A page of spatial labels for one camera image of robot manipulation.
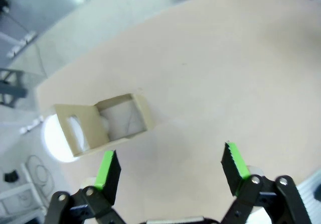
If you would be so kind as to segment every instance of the table surface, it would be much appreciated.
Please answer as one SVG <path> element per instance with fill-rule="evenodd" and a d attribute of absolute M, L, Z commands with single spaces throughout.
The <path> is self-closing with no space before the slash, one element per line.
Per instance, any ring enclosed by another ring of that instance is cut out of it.
<path fill-rule="evenodd" d="M 192 0 L 64 67 L 37 89 L 39 107 L 144 95 L 156 127 L 117 146 L 115 208 L 129 223 L 220 219 L 233 200 L 226 140 L 270 179 L 299 184 L 320 167 L 320 45 L 314 1 Z M 104 150 L 62 164 L 74 191 Z"/>

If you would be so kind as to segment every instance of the open cardboard box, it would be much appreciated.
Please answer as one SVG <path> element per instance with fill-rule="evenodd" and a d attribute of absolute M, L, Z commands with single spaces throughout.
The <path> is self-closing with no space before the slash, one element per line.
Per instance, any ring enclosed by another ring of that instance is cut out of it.
<path fill-rule="evenodd" d="M 154 126 L 147 102 L 141 95 L 125 94 L 95 105 L 55 104 L 46 116 L 57 114 L 60 126 L 74 156 L 93 151 L 103 145 L 116 145 L 151 130 Z M 107 133 L 101 116 L 108 120 Z M 79 123 L 87 149 L 79 148 L 77 134 L 69 119 Z"/>

